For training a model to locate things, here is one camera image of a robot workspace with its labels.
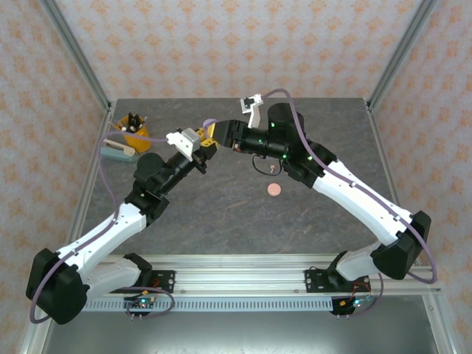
gray tabletop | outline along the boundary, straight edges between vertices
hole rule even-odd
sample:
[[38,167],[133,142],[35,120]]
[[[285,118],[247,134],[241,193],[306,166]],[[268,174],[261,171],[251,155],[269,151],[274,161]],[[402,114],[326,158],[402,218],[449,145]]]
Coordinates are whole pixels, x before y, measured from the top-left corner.
[[[261,106],[266,112],[279,99]],[[361,99],[295,100],[305,117],[309,139],[323,144],[361,180],[391,199],[369,119]],[[233,99],[118,100],[113,120],[129,111],[148,116],[152,137],[165,137],[177,128],[198,128],[207,118],[246,119]],[[149,150],[167,160],[175,153],[168,144]],[[276,161],[258,161],[269,172]],[[222,147],[207,162],[206,175],[192,171],[172,190],[164,214],[139,235],[119,246],[125,254],[275,254],[338,253],[370,244],[372,233],[329,198],[295,182],[284,173],[264,176],[251,165],[251,156]],[[130,191],[136,163],[103,160],[112,190],[119,200]],[[271,197],[267,186],[277,182],[282,193]],[[98,178],[88,207],[84,232],[113,212],[111,199]]]

floral wall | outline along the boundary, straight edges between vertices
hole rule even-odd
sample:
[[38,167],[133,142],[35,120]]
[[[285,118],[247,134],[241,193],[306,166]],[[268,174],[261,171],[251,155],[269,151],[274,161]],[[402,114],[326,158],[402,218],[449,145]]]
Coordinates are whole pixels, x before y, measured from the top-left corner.
[[472,348],[472,3],[440,1],[375,112],[400,202],[432,218],[428,244]]
[[0,53],[0,351],[18,353],[32,259],[66,241],[103,110],[39,1],[0,1]]
[[58,0],[112,100],[366,97],[421,0]]

yellow container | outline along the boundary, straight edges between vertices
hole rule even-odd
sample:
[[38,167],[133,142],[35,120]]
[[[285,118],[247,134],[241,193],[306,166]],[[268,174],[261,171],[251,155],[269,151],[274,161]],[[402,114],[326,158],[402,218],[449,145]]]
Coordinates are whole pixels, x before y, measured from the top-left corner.
[[[144,124],[144,120],[140,117],[139,121]],[[119,126],[121,127],[127,127],[128,126],[128,116],[124,117],[119,121]],[[146,136],[147,138],[149,137],[149,132],[148,129],[146,128],[146,125],[143,125],[141,129],[139,129],[136,133],[134,133],[136,136]],[[129,135],[124,135],[126,143],[134,148],[137,153],[144,153],[146,150],[150,148],[152,145],[151,142],[147,140],[142,140],[135,138],[134,136],[129,136]]]

small pink disk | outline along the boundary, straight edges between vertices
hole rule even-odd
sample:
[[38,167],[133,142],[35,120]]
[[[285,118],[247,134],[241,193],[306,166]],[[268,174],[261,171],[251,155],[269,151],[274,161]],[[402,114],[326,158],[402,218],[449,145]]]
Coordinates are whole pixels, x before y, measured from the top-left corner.
[[267,187],[267,193],[272,197],[277,197],[280,192],[282,192],[282,188],[277,183],[270,183]]

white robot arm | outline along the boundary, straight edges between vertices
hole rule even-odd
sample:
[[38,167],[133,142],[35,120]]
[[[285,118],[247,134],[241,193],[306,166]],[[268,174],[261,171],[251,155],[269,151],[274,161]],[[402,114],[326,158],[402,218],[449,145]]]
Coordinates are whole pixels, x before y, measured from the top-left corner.
[[139,159],[133,189],[119,206],[116,217],[109,216],[79,240],[54,253],[44,249],[35,256],[27,297],[33,300],[41,282],[56,266],[39,292],[37,305],[58,324],[71,321],[98,296],[119,288],[149,286],[152,266],[137,254],[127,254],[106,267],[96,266],[121,243],[159,218],[169,204],[166,194],[194,168],[205,173],[206,161],[217,150],[216,142],[204,136],[203,128],[196,132],[177,131],[167,137],[178,152],[167,162],[156,153],[146,153]]
[[[216,142],[240,153],[280,159],[284,171],[291,178],[343,206],[377,237],[378,241],[370,246],[342,252],[327,270],[322,271],[323,276],[317,282],[322,285],[323,292],[345,292],[344,289],[352,287],[359,277],[378,272],[393,279],[403,279],[420,253],[421,246],[400,218],[414,227],[426,241],[431,223],[429,216],[424,212],[412,215],[386,200],[356,178],[328,149],[308,140],[324,167],[349,176],[350,184],[317,164],[302,145],[287,104],[271,106],[268,110],[268,129],[259,129],[258,107],[262,104],[260,95],[241,100],[243,113],[251,114],[250,125],[239,120],[216,122],[209,127],[212,137],[209,139],[205,137],[203,128],[196,132],[186,129],[168,134],[168,142],[176,146],[178,153],[167,162],[155,153],[147,153],[139,159],[133,190],[119,207],[116,218],[115,214],[111,215],[79,240],[55,253],[44,249],[36,255],[29,276],[28,298],[33,298],[46,274],[61,261],[63,264],[58,266],[54,277],[46,281],[37,302],[59,324],[69,322],[87,301],[98,296],[118,288],[148,285],[152,268],[136,254],[128,254],[113,265],[95,268],[118,245],[160,217],[169,204],[165,195],[191,170],[196,168],[205,173],[205,162],[215,154]],[[303,126],[303,116],[298,115]],[[354,188],[356,184],[390,205],[396,216],[393,217],[375,199]],[[114,224],[101,237],[87,246],[81,246],[105,230],[112,221]]]

